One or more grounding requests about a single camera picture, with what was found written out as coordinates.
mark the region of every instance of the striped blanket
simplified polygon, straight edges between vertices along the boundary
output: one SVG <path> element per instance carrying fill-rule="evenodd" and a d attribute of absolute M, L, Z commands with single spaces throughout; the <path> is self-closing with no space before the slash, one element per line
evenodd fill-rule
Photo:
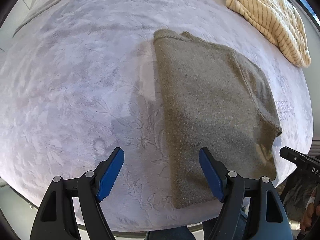
<path fill-rule="evenodd" d="M 311 58 L 301 17 L 287 0 L 226 0 L 295 66 L 308 67 Z"/>

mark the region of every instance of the bed sheet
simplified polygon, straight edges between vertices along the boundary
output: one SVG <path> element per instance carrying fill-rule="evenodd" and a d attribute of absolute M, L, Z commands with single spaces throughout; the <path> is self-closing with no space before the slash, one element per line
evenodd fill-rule
<path fill-rule="evenodd" d="M 281 183 L 308 153 L 310 97 L 294 67 L 225 0 L 61 0 L 25 24 L 0 68 L 0 176 L 35 205 L 52 178 L 75 178 L 122 147 L 101 208 L 112 230 L 142 231 L 218 216 L 218 201 L 172 205 L 163 102 L 152 38 L 167 28 L 232 47 L 265 73 L 283 133 L 273 145 Z M 83 223 L 79 205 L 76 216 Z"/>

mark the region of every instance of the blue gripper pad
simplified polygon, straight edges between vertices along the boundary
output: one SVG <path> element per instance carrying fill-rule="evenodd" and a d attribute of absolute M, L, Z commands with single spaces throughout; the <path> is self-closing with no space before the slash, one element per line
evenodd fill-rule
<path fill-rule="evenodd" d="M 218 198 L 221 202 L 224 199 L 223 182 L 221 181 L 217 171 L 211 165 L 209 158 L 203 149 L 199 151 L 199 163 L 213 196 Z"/>
<path fill-rule="evenodd" d="M 112 158 L 111 163 L 108 165 L 105 173 L 100 179 L 99 183 L 99 191 L 97 193 L 97 200 L 101 202 L 105 197 L 110 194 L 110 191 L 118 177 L 118 174 L 121 170 L 121 167 L 124 163 L 124 152 L 121 148 L 115 149 L 117 152 L 115 153 L 114 157 L 112 155 L 115 151 L 110 155 L 109 159 Z"/>

